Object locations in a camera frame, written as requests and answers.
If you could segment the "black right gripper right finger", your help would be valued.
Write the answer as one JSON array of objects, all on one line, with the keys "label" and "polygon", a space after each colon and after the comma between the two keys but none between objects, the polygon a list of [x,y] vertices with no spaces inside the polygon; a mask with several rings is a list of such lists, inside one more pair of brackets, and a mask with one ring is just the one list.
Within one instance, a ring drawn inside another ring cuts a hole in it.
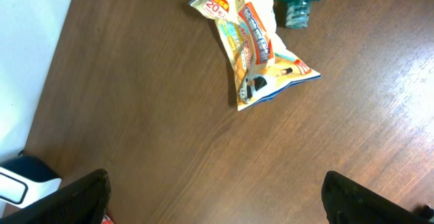
[{"label": "black right gripper right finger", "polygon": [[433,224],[429,205],[410,212],[332,170],[325,175],[321,201],[330,224]]}]

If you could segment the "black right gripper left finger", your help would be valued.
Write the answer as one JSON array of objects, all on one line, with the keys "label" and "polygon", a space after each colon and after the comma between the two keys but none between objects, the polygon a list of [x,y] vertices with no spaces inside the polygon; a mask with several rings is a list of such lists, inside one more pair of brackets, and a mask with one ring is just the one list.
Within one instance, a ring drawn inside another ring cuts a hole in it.
[{"label": "black right gripper left finger", "polygon": [[111,196],[108,172],[97,169],[1,219],[1,224],[101,224]]}]

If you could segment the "yellow snack bag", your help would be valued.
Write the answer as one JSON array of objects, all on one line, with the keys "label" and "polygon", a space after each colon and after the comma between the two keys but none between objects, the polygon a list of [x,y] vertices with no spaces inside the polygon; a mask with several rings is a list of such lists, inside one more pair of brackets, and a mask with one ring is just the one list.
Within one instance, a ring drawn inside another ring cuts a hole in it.
[{"label": "yellow snack bag", "polygon": [[277,35],[273,0],[191,0],[212,19],[234,73],[237,108],[274,98],[320,74],[287,50]]}]

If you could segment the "red snack bag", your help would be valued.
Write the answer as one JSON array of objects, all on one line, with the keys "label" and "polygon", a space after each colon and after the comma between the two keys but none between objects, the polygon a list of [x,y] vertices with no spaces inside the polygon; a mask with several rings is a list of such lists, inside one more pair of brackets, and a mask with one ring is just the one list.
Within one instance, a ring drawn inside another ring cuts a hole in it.
[{"label": "red snack bag", "polygon": [[113,221],[105,214],[102,218],[101,224],[114,224]]}]

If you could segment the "white barcode scanner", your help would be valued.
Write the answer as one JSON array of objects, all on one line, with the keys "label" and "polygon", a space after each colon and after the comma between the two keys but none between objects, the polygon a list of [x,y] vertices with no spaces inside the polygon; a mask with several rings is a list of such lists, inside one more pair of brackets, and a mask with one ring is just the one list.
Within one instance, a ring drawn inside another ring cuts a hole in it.
[{"label": "white barcode scanner", "polygon": [[25,208],[57,191],[62,178],[40,159],[21,155],[1,162],[1,201]]}]

